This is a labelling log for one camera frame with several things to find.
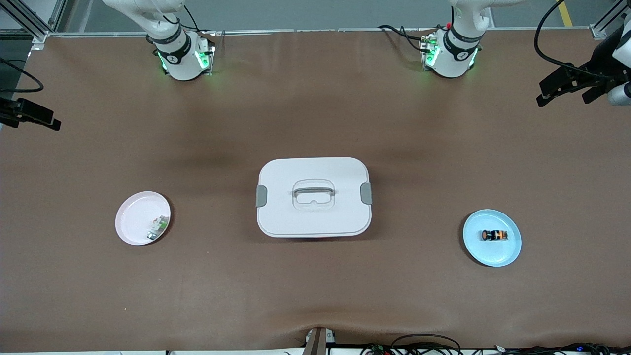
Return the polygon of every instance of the black robot end effector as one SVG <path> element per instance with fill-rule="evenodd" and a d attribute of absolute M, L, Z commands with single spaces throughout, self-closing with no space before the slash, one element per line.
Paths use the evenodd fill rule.
<path fill-rule="evenodd" d="M 52 117 L 53 112 L 30 100 L 19 98 L 16 101 L 0 97 L 0 123 L 17 128 L 21 122 L 31 122 L 59 131 L 61 122 Z"/>

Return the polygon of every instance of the yellow tape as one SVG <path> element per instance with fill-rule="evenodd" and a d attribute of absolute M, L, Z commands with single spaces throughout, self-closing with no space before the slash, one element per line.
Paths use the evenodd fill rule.
<path fill-rule="evenodd" d="M 561 13 L 561 19 L 563 20 L 563 25 L 566 27 L 572 27 L 574 26 L 572 24 L 572 19 L 570 18 L 570 13 L 567 11 L 567 6 L 565 5 L 565 3 L 562 3 L 561 5 L 558 6 L 558 12 Z"/>

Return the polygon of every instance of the light blue plate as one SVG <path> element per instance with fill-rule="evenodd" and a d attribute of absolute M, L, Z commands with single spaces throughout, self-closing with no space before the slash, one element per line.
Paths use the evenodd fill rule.
<path fill-rule="evenodd" d="M 507 231 L 506 241 L 483 241 L 482 231 Z M 521 234 L 509 216 L 496 210 L 479 210 L 467 218 L 463 228 L 464 245 L 476 260 L 491 267 L 503 267 L 517 259 Z"/>

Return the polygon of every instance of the black and orange battery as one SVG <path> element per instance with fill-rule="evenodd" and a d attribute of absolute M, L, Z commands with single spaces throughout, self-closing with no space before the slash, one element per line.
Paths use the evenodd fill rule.
<path fill-rule="evenodd" d="M 482 240 L 484 241 L 505 241 L 509 239 L 507 231 L 482 231 Z"/>

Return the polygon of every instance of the white robotic arm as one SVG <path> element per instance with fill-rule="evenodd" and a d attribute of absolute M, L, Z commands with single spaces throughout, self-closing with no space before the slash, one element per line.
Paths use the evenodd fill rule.
<path fill-rule="evenodd" d="M 425 66 L 447 78 L 463 75 L 473 65 L 478 44 L 490 22 L 484 9 L 524 1 L 449 0 L 454 12 L 453 23 L 450 28 L 440 28 L 430 35 L 430 42 L 423 46 L 429 52 L 423 55 Z"/>
<path fill-rule="evenodd" d="M 211 70 L 215 51 L 208 40 L 182 28 L 174 13 L 184 8 L 184 0 L 103 0 L 147 32 L 158 49 L 164 70 L 174 79 L 192 80 Z"/>

